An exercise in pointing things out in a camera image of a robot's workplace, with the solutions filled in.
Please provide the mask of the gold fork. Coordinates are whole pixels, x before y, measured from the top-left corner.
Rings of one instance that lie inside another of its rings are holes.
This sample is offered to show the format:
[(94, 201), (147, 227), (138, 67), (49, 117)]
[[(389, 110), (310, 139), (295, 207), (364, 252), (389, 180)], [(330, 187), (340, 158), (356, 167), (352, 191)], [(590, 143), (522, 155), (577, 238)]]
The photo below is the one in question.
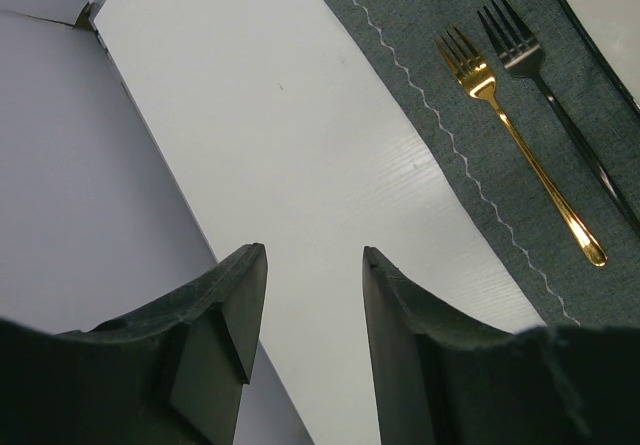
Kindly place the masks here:
[(454, 28), (454, 31), (457, 34), (457, 38), (447, 31), (446, 35), (441, 35), (435, 40), (436, 47), (447, 66), (471, 98), (486, 101), (491, 105), (535, 171), (586, 259), (595, 267), (604, 267), (607, 264), (607, 256), (604, 249), (547, 175), (526, 141), (496, 100), (497, 82), (495, 72), (487, 60), (457, 27)]

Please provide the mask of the dark grey cloth placemat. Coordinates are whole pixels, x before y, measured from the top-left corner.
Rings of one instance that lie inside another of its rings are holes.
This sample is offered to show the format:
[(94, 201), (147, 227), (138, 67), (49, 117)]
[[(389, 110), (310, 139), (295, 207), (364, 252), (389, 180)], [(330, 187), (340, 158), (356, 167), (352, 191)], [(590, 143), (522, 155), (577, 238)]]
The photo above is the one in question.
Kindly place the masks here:
[[(547, 100), (510, 76), (477, 17), (496, 0), (324, 0), (434, 155), (472, 221), (548, 324), (637, 326), (639, 238)], [(560, 0), (508, 0), (545, 51), (544, 80), (632, 206), (639, 115)], [(489, 104), (468, 96), (436, 41), (460, 30), (487, 59), (508, 117), (603, 246), (591, 265)]]

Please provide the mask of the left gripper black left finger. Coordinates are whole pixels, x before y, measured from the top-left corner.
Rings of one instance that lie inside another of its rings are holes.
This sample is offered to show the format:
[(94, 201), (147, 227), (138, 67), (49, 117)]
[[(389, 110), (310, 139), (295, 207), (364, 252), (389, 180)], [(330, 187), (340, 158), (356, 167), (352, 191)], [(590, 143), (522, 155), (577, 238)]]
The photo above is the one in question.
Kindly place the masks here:
[(268, 262), (247, 244), (91, 331), (1, 323), (5, 444), (229, 444), (251, 380)]

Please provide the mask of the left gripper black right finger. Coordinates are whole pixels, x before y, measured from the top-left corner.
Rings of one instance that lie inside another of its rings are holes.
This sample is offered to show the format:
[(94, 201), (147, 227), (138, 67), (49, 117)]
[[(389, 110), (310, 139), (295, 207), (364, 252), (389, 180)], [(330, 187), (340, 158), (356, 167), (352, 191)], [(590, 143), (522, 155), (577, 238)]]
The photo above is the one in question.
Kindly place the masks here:
[(385, 444), (635, 444), (639, 332), (509, 334), (363, 252), (363, 296)]

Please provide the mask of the white square plate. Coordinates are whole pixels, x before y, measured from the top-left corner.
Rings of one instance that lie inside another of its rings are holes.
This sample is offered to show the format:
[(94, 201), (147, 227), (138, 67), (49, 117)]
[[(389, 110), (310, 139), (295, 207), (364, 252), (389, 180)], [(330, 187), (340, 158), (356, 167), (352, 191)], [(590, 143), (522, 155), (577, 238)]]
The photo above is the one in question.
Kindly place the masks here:
[(603, 68), (639, 111), (639, 0), (559, 0)]

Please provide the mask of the dark handled silver fork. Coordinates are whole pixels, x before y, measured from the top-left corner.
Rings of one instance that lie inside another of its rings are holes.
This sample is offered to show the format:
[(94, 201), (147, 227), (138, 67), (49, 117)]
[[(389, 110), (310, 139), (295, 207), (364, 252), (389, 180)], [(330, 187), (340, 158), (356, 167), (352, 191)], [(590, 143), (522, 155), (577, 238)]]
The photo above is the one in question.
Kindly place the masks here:
[(482, 11), (477, 12), (500, 62), (513, 77), (531, 79), (536, 84), (610, 200), (631, 229), (636, 235), (639, 235), (639, 218), (627, 198), (589, 141), (543, 80), (541, 69), (545, 59), (545, 51), (542, 45), (511, 4), (507, 0), (500, 0), (500, 2), (501, 6), (495, 0), (491, 0), (493, 12), (489, 10), (488, 6), (484, 6)]

